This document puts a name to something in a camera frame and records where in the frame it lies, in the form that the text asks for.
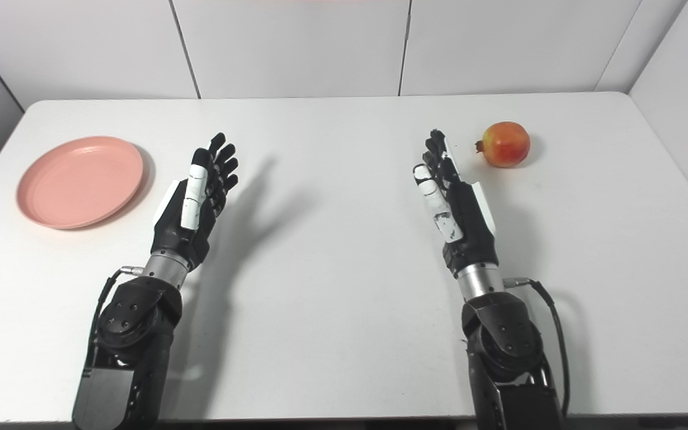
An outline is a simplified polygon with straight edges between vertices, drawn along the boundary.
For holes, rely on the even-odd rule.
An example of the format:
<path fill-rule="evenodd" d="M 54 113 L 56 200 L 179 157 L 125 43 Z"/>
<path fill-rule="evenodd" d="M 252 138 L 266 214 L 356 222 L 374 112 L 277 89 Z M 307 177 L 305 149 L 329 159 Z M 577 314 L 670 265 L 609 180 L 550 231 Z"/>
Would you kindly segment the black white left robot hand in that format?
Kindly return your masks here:
<path fill-rule="evenodd" d="M 189 271 L 207 258 L 208 237 L 226 207 L 227 195 L 238 183 L 237 148 L 217 133 L 208 149 L 193 153 L 188 176 L 174 182 L 158 209 L 151 253 L 174 253 Z"/>

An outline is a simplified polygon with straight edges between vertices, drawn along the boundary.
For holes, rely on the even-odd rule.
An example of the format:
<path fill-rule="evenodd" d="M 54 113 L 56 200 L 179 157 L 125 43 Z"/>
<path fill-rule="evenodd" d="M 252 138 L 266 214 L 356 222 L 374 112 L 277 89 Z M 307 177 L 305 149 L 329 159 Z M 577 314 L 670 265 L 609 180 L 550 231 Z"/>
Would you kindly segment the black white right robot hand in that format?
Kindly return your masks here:
<path fill-rule="evenodd" d="M 413 180 L 443 238 L 448 270 L 458 278 L 469 266 L 499 264 L 494 235 L 477 193 L 459 177 L 445 134 L 431 130 L 425 146 L 422 163 L 413 168 Z"/>

